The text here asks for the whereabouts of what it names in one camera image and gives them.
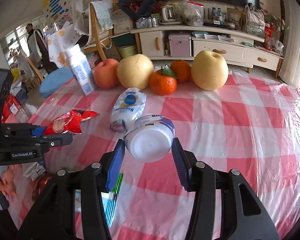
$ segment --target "plastic table cover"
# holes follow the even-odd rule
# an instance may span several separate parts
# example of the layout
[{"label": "plastic table cover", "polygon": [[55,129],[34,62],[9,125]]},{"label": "plastic table cover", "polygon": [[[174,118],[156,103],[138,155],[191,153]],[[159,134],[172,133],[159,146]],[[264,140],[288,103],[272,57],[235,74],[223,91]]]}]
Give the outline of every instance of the plastic table cover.
[{"label": "plastic table cover", "polygon": [[[33,124],[47,126],[71,109],[100,115],[82,123],[82,134],[69,146],[46,153],[50,172],[80,170],[113,150],[122,133],[109,129],[110,111],[125,89],[95,90],[84,96],[72,79],[51,95],[32,116]],[[205,91],[193,82],[180,83],[169,96],[149,88],[143,114],[172,119],[176,137],[198,160],[221,171],[238,169],[261,199],[284,237],[300,217],[300,91],[276,81],[229,72],[226,84]],[[113,239],[182,240],[191,216],[194,193],[180,185],[172,154],[154,163],[141,163],[127,151],[123,181],[114,221]],[[15,172],[17,196],[10,214],[20,227],[32,206],[34,183]],[[221,198],[217,192],[214,237],[220,232]],[[83,238],[81,216],[76,234]]]}]

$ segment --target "tv cabinet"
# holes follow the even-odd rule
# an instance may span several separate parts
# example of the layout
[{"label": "tv cabinet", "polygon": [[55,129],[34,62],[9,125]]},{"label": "tv cabinet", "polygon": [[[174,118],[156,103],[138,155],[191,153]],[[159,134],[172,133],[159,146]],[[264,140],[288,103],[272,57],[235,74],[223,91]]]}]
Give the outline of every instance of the tv cabinet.
[{"label": "tv cabinet", "polygon": [[[165,39],[169,33],[191,33],[192,31],[226,34],[227,37],[232,38],[234,42],[195,38],[191,36],[193,48],[192,57],[171,57],[165,54]],[[228,64],[246,67],[248,73],[254,65],[274,70],[276,71],[276,78],[283,61],[283,57],[275,52],[243,45],[243,41],[253,45],[254,41],[264,42],[264,39],[237,30],[208,26],[167,25],[145,29],[133,29],[130,30],[130,33],[135,34],[138,53],[143,53],[150,59],[193,60],[200,51],[209,50],[221,54]]]}]

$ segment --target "metal screw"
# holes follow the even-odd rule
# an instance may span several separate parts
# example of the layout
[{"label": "metal screw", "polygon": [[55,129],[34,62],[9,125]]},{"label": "metal screw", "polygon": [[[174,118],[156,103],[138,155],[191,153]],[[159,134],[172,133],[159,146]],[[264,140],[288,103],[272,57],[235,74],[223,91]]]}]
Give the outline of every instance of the metal screw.
[{"label": "metal screw", "polygon": [[206,164],[204,162],[196,162],[195,166],[197,166],[198,168],[204,168]]},{"label": "metal screw", "polygon": [[94,169],[98,169],[101,167],[101,163],[95,162],[95,163],[91,164],[91,167]]},{"label": "metal screw", "polygon": [[65,170],[58,170],[57,172],[58,176],[63,176],[66,174],[66,171]]},{"label": "metal screw", "polygon": [[236,170],[236,169],[232,169],[231,173],[235,176],[238,176],[240,174],[240,171]]}]

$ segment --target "blue seat cushion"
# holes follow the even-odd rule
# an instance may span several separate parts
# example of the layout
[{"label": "blue seat cushion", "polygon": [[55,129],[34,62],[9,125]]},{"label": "blue seat cushion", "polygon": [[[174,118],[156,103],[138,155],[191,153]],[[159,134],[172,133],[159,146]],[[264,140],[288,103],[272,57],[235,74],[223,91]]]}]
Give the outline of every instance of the blue seat cushion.
[{"label": "blue seat cushion", "polygon": [[51,96],[61,85],[73,78],[69,67],[62,67],[51,72],[41,83],[39,92],[43,98]]}]

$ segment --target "wooden drawer handle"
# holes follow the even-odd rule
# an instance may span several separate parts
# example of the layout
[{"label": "wooden drawer handle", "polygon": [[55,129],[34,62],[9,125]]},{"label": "wooden drawer handle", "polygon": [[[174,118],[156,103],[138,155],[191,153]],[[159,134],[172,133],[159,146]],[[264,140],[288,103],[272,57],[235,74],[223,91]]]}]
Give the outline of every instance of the wooden drawer handle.
[{"label": "wooden drawer handle", "polygon": [[158,37],[155,38],[155,48],[160,50],[160,38]]},{"label": "wooden drawer handle", "polygon": [[267,59],[266,59],[266,58],[258,57],[258,60],[261,61],[261,62],[267,62]]},{"label": "wooden drawer handle", "polygon": [[226,54],[227,53],[226,50],[218,50],[218,49],[214,49],[213,52],[219,53],[219,54]]}]

